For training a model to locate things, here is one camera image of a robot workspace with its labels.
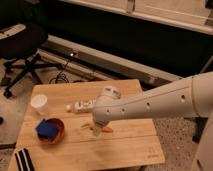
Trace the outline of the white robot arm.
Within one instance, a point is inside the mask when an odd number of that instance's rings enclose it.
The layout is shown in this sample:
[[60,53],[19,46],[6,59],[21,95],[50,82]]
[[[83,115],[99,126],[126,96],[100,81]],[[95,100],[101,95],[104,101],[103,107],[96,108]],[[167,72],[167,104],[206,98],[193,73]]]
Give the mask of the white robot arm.
[[106,86],[96,99],[92,116],[96,135],[102,127],[116,120],[207,118],[191,171],[213,171],[213,71],[125,98],[117,88]]

